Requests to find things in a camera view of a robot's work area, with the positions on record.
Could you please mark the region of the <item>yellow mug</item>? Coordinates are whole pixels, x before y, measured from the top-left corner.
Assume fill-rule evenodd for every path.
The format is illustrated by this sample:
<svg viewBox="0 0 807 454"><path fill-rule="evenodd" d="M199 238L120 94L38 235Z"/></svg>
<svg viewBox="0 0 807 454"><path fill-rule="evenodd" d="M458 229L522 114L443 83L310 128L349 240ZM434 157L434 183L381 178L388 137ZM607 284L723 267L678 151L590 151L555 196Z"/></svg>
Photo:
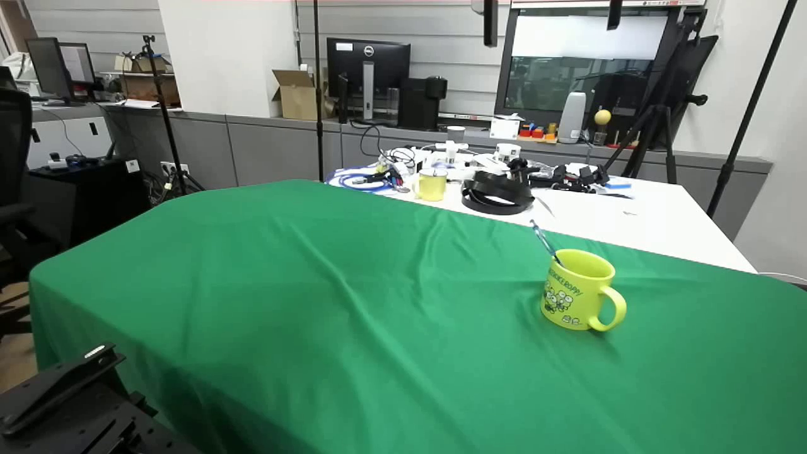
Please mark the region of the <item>yellow mug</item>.
<svg viewBox="0 0 807 454"><path fill-rule="evenodd" d="M604 257L560 249L547 269L538 313L564 331L607 334L627 315L627 303L613 279L614 267Z"/></svg>

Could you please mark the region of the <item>translucent yellow cup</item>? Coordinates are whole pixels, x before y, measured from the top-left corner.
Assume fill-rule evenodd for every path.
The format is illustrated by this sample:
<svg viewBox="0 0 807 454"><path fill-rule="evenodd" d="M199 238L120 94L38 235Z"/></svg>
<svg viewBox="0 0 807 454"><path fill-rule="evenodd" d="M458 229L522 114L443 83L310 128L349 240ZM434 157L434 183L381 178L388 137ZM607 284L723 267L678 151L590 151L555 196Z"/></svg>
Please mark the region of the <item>translucent yellow cup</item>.
<svg viewBox="0 0 807 454"><path fill-rule="evenodd" d="M445 192L443 173L421 173L415 182L415 196L422 202L441 202Z"/></svg>

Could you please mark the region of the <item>white container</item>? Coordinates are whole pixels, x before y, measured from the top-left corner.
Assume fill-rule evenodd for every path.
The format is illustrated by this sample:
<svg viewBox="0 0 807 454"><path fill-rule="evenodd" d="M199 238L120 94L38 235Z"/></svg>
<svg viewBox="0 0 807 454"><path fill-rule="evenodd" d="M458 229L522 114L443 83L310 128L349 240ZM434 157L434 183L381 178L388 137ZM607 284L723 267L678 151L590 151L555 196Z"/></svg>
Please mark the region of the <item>white container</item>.
<svg viewBox="0 0 807 454"><path fill-rule="evenodd" d="M522 119L516 114L509 117L493 117L489 123L491 138L515 138L520 132Z"/></svg>

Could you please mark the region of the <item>black computer monitor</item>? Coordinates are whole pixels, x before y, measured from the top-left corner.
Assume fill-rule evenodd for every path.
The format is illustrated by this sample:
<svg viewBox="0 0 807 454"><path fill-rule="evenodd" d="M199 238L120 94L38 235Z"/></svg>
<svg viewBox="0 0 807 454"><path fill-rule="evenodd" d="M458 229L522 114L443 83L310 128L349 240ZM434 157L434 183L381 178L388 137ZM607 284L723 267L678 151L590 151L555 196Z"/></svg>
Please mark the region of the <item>black computer monitor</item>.
<svg viewBox="0 0 807 454"><path fill-rule="evenodd" d="M337 117L348 117L349 98L359 98L366 122L375 114L375 96L409 79L411 46L390 41L328 38L328 94Z"/></svg>

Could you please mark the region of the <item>green tablecloth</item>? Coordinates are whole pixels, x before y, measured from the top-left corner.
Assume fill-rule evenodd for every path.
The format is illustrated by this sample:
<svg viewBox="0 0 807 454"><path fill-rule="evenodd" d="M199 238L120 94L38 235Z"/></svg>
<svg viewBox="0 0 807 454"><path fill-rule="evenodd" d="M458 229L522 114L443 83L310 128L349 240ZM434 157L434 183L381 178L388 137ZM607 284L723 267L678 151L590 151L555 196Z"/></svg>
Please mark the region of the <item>green tablecloth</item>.
<svg viewBox="0 0 807 454"><path fill-rule="evenodd" d="M799 288L596 252L627 317L570 334L520 224L320 182L209 190L35 265L35 356L114 345L206 454L807 454Z"/></svg>

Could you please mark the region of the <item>cardboard box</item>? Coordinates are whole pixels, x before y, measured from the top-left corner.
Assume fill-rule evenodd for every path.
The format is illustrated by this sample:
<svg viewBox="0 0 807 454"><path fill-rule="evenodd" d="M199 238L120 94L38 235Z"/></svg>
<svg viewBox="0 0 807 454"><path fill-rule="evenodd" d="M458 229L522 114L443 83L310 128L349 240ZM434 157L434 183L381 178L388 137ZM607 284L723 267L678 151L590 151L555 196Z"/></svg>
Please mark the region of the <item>cardboard box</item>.
<svg viewBox="0 0 807 454"><path fill-rule="evenodd" d="M291 122L317 119L317 86L306 71L274 71L280 117Z"/></svg>

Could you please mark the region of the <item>yellow ball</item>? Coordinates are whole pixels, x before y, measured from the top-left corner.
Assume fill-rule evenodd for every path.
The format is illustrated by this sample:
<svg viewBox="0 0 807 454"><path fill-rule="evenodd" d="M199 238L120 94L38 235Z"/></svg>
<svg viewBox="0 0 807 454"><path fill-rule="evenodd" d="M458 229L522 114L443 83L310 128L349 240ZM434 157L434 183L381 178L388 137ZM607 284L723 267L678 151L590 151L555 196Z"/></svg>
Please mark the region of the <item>yellow ball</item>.
<svg viewBox="0 0 807 454"><path fill-rule="evenodd" d="M595 123L596 123L596 127L607 127L610 119L613 119L613 114L610 114L607 109L596 109L596 112L595 112Z"/></svg>

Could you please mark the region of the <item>white table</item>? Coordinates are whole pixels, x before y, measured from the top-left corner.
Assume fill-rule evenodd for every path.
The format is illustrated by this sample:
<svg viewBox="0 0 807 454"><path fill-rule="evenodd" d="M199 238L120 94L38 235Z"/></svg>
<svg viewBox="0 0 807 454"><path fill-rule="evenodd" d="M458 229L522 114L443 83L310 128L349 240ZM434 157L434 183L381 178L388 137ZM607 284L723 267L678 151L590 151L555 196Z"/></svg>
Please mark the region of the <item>white table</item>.
<svg viewBox="0 0 807 454"><path fill-rule="evenodd" d="M415 183L421 173L409 173L402 186L359 182L378 173L381 165L334 170L328 183L522 226L528 226L528 220L535 220L547 235L583 238L700 265L757 273L678 183L617 176L617 192L602 195L532 190L535 202L525 212L484 215L462 204L462 176L470 176L480 170L502 173L504 165L493 165L491 153L458 153L457 159L453 170L439 165L439 170L445 171L445 190L439 202L419 199Z"/></svg>

